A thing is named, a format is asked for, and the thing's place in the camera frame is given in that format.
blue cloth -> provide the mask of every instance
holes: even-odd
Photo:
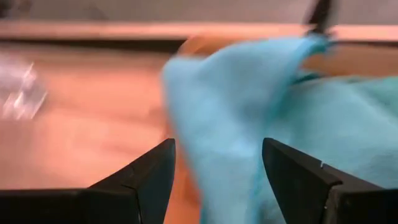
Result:
[[[284,223],[261,161],[264,137],[398,186],[398,80],[300,69],[329,45],[315,35],[243,42],[166,64],[167,104],[202,193],[202,223]]]

transparent plastic bag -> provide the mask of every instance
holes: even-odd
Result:
[[[46,94],[33,63],[0,55],[0,119],[32,119]]]

gray wall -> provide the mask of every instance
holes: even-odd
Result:
[[[302,22],[313,0],[30,0],[16,18],[92,21]],[[398,0],[339,0],[340,24],[398,24]]]

microfiber cloth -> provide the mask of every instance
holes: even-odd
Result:
[[[319,78],[300,69],[328,48],[320,35],[286,37],[165,65],[167,106],[201,190],[202,223],[285,223],[262,163],[264,138],[398,186],[398,79]]]

orange surface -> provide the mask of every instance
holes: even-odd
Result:
[[[202,34],[223,36],[280,37],[304,35],[311,26],[266,22],[49,22],[0,21],[5,39],[187,39]],[[398,40],[398,26],[336,25],[331,28],[338,40]]]
[[[32,121],[0,121],[0,188],[87,187],[166,138],[159,71],[167,54],[3,44],[35,62],[49,91]],[[197,223],[178,156],[166,223]]]

